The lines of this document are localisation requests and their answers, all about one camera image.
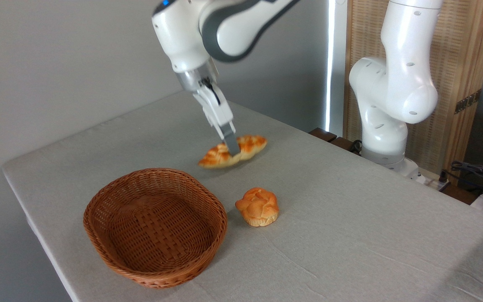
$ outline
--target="woven screen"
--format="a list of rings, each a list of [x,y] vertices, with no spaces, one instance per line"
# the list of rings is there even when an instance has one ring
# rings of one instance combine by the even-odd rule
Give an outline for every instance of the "woven screen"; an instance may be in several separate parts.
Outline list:
[[[387,4],[388,0],[349,1],[348,74],[363,57],[385,57],[380,33]],[[461,153],[465,156],[462,146],[467,145],[475,106],[459,115],[454,110],[456,103],[479,90],[483,81],[483,0],[444,0],[431,45],[431,76],[439,102],[424,122],[408,125],[406,156],[439,173],[446,161],[459,160],[456,156]],[[344,110],[346,138],[361,139],[357,101],[348,83]]]

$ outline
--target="table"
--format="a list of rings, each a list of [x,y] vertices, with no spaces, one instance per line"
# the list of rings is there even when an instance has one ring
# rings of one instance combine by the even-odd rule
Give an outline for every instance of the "table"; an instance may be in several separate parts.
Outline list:
[[[477,301],[483,213],[362,157],[232,104],[241,134],[269,143],[224,170],[196,162],[218,143],[181,92],[6,163],[4,174],[75,302]],[[84,231],[104,185],[134,170],[184,170],[222,201],[226,238],[196,279],[167,290],[113,273]],[[278,197],[273,224],[247,225],[234,202]]]

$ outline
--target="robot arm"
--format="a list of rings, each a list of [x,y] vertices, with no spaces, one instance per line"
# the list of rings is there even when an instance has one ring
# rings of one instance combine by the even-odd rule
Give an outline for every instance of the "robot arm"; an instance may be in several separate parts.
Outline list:
[[[362,156],[415,179],[418,167],[405,159],[408,127],[437,105],[431,80],[430,45],[443,0],[391,0],[381,31],[387,60],[365,57],[349,80],[362,122]]]
[[[214,59],[246,57],[261,34],[299,0],[163,0],[152,23],[182,87],[203,106],[232,155],[240,152]]]

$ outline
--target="bread roll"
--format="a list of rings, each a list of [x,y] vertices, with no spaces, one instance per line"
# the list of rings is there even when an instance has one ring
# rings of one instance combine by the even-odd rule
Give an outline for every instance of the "bread roll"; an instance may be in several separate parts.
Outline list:
[[[236,208],[245,221],[254,227],[267,226],[278,218],[277,197],[261,187],[254,187],[236,201]]]

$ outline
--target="woven basket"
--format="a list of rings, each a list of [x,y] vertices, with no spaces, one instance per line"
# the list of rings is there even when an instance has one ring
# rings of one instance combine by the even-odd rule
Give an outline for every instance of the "woven basket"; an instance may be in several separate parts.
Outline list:
[[[173,287],[197,277],[223,242],[223,205],[195,178],[174,169],[132,172],[101,189],[83,225],[115,272],[140,285]]]

